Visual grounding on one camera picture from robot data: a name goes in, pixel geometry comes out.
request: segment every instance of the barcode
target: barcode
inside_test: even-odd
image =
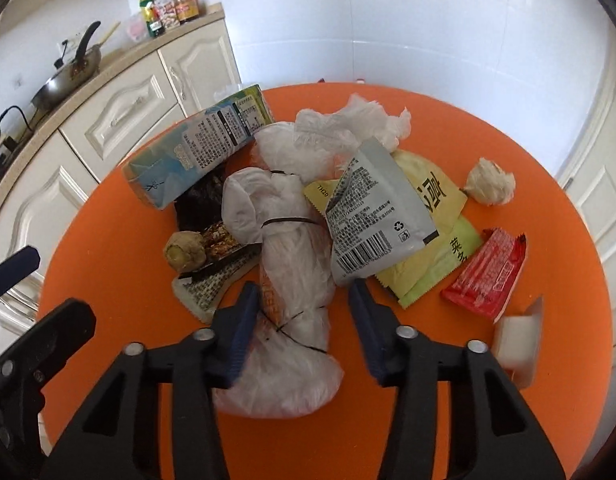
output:
[[[356,270],[365,267],[370,262],[386,256],[392,249],[390,242],[383,234],[383,231],[372,235],[366,241],[361,242],[357,247],[351,249],[341,256],[337,263],[347,274],[352,274]]]

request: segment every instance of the ginger root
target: ginger root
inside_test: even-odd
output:
[[[168,240],[163,255],[179,274],[197,270],[206,261],[203,236],[194,231],[176,232]]]

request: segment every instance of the cardboard box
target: cardboard box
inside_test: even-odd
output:
[[[141,200],[163,209],[273,122],[259,85],[248,87],[166,130],[123,174]]]

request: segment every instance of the power cord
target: power cord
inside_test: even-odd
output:
[[[31,132],[33,132],[33,129],[31,129],[30,124],[28,123],[27,119],[25,118],[25,114],[24,111],[21,110],[21,108],[17,105],[12,105],[9,106],[8,108],[6,108],[6,110],[0,115],[0,124],[1,121],[3,120],[3,118],[6,116],[6,114],[12,109],[12,108],[16,108],[17,110],[19,110],[19,113],[21,114],[21,117],[24,118],[24,123],[25,123],[25,127],[30,130]]]

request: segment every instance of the kitchen cabinet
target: kitchen cabinet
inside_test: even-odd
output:
[[[225,22],[214,22],[159,49],[185,115],[215,104],[214,93],[241,82]]]
[[[112,79],[59,129],[101,182],[176,104],[154,52]]]
[[[41,264],[2,298],[13,308],[38,303],[50,258],[96,186],[59,133],[47,140],[18,178],[0,209],[0,262],[32,245]]]
[[[0,355],[33,324],[33,319],[13,310],[0,299]]]

